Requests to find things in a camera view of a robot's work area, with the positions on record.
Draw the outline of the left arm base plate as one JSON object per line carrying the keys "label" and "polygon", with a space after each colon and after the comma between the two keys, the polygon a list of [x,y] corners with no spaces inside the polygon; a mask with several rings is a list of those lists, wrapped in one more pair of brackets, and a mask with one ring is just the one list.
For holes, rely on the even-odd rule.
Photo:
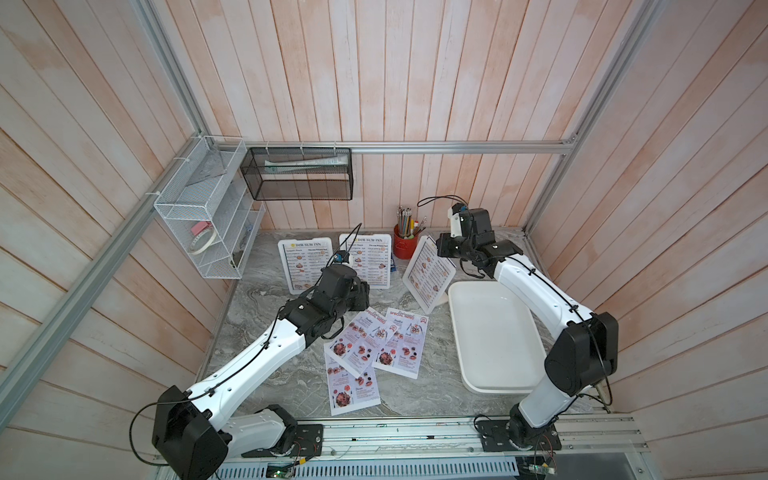
{"label": "left arm base plate", "polygon": [[270,448],[245,452],[243,458],[311,458],[322,451],[324,426],[320,423],[289,426]]}

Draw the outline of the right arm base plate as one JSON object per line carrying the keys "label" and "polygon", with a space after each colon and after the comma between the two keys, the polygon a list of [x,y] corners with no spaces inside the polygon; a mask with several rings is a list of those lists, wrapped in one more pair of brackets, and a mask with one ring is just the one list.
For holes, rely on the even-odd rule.
{"label": "right arm base plate", "polygon": [[516,418],[493,420],[478,416],[473,420],[473,427],[480,436],[484,452],[522,451],[534,449],[559,451],[562,443],[553,424],[543,428],[530,428],[524,421]]}

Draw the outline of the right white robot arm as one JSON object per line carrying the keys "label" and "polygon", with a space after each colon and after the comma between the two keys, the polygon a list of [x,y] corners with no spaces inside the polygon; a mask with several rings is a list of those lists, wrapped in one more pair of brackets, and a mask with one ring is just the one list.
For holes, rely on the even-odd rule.
{"label": "right white robot arm", "polygon": [[510,240],[498,240],[490,214],[458,202],[448,209],[450,231],[436,242],[437,254],[468,261],[508,288],[538,317],[554,338],[544,376],[510,410],[507,434],[519,450],[530,450],[558,416],[618,366],[618,321],[579,304],[538,270]]}

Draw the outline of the pink special menu sheet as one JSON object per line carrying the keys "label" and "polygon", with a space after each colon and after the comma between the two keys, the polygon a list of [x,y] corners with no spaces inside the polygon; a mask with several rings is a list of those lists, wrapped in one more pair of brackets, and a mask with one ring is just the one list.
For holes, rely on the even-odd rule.
{"label": "pink special menu sheet", "polygon": [[394,320],[368,308],[359,312],[332,342],[326,344],[325,353],[350,375],[358,378],[364,375],[398,330]]}
{"label": "pink special menu sheet", "polygon": [[422,314],[388,308],[386,319],[393,321],[398,330],[380,349],[373,366],[416,380],[424,356],[429,318]]}
{"label": "pink special menu sheet", "polygon": [[350,372],[324,356],[328,383],[328,397],[332,416],[338,416],[381,404],[375,369],[369,367],[361,377],[354,378]]}

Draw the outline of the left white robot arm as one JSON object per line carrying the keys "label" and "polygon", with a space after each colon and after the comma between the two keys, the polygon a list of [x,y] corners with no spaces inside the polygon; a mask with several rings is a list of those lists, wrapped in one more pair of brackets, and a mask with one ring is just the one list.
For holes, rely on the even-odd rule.
{"label": "left white robot arm", "polygon": [[181,479],[214,477],[225,460],[264,454],[296,456],[297,423],[271,404],[239,416],[241,404],[283,364],[298,356],[349,312],[369,306],[370,287],[344,264],[331,264],[318,282],[277,312],[250,346],[205,379],[168,388],[155,402],[152,445]]}

